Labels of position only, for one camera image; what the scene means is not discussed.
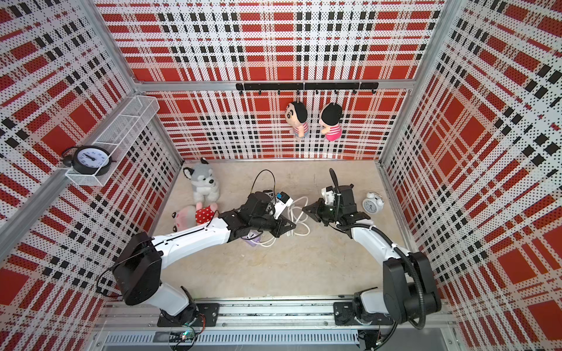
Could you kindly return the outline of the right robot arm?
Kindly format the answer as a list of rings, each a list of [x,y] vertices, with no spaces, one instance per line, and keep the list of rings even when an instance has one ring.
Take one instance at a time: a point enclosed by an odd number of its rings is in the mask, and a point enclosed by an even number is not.
[[[427,316],[441,310],[427,256],[399,246],[377,228],[368,214],[357,209],[351,185],[322,189],[322,198],[302,211],[315,222],[346,234],[380,263],[382,287],[354,294],[352,315],[360,323],[374,323],[381,317],[386,323],[409,323],[421,330]]]

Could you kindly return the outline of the purple power strip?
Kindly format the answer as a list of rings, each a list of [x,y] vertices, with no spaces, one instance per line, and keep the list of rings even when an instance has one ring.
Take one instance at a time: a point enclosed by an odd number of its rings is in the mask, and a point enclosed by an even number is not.
[[[248,243],[250,246],[255,247],[261,244],[262,232],[260,231],[250,231],[246,236],[241,239]]]

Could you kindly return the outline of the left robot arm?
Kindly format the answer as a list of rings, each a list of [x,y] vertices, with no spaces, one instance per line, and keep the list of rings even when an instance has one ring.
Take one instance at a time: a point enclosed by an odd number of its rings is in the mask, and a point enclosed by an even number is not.
[[[209,247],[235,240],[250,240],[264,232],[275,238],[296,228],[283,212],[293,204],[284,192],[255,192],[240,208],[212,217],[210,222],[177,233],[150,237],[134,235],[109,271],[128,306],[149,304],[161,312],[159,326],[185,326],[194,322],[198,307],[186,288],[163,282],[168,266]]]

